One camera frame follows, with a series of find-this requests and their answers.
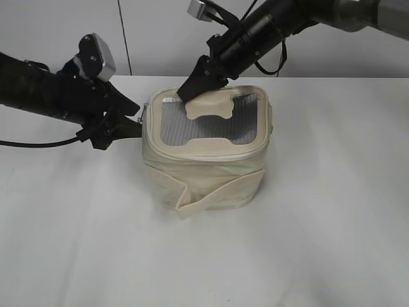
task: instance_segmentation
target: silver metal part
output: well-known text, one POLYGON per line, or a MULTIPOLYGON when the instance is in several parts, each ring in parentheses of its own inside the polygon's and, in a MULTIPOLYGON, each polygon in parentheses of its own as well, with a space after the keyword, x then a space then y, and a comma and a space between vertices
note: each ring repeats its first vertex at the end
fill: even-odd
POLYGON ((378 26, 386 33, 409 40, 409 0, 381 0, 378 26))
POLYGON ((233 116, 187 118, 185 104, 178 98, 164 99, 160 137, 169 146, 183 146, 191 139, 224 138, 234 145, 250 144, 258 133, 258 95, 232 97, 233 116))
POLYGON ((216 11, 213 8, 210 8, 206 3, 200 0, 191 0, 187 12, 194 18, 206 22, 212 22, 212 20, 207 17, 207 13, 216 14, 216 11))
POLYGON ((102 38, 96 33, 93 33, 92 35, 95 37, 102 58, 102 70, 98 75, 98 78, 103 82, 108 82, 116 71, 114 58, 111 54, 111 50, 102 38))

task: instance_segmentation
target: bag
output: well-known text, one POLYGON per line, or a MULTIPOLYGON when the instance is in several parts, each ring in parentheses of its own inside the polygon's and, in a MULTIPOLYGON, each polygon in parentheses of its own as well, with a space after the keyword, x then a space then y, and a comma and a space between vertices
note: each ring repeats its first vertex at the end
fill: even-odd
POLYGON ((248 204, 272 133, 265 91, 224 88, 186 105, 176 92, 161 91, 145 105, 143 157, 155 194, 181 218, 248 204))

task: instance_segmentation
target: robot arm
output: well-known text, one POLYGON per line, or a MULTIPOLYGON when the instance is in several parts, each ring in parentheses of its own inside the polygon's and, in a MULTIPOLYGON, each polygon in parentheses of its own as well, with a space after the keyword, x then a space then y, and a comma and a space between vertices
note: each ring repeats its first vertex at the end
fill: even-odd
POLYGON ((140 138, 141 124, 127 118, 140 107, 109 82, 115 70, 111 52, 97 34, 84 36, 79 53, 56 74, 44 64, 0 53, 0 104, 82 126, 76 138, 63 142, 0 145, 47 148, 90 139, 94 148, 106 150, 114 140, 140 138))
POLYGON ((229 29, 211 37, 210 56, 201 56, 179 89, 179 97, 191 99, 225 87, 290 35, 324 23, 354 32, 366 26, 409 40, 407 0, 267 0, 254 13, 239 20, 210 0, 192 0, 188 12, 203 21, 220 19, 229 29))

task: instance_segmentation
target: white wall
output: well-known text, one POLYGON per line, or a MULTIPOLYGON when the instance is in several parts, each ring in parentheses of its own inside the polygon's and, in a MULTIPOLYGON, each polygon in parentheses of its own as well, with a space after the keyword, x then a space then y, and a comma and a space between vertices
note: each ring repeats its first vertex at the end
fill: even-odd
MULTIPOLYGON (((190 0, 120 0, 135 75, 189 75, 207 54, 218 24, 186 14, 190 0)), ((218 0, 241 16, 251 0, 218 0)), ((128 74, 117 0, 1 0, 0 51, 59 68, 77 51, 79 38, 95 31, 109 44, 118 74, 128 74)), ((375 29, 344 33, 328 26, 288 40, 288 77, 409 77, 409 43, 375 29)), ((280 48, 263 59, 275 68, 280 48)), ((244 75, 261 75, 254 67, 244 75)))
POLYGON ((85 34, 109 44, 119 74, 128 72, 115 0, 0 0, 0 52, 60 69, 85 34))

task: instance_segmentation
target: black cylindrical joint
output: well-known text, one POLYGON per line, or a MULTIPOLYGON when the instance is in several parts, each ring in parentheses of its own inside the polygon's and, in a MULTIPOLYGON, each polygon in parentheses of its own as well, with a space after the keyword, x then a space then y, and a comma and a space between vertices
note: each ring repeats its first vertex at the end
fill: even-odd
POLYGON ((54 74, 0 53, 0 104, 83 124, 85 119, 82 114, 58 105, 58 86, 54 74))
POLYGON ((294 0, 268 0, 218 39, 213 57, 236 79, 307 21, 294 0))

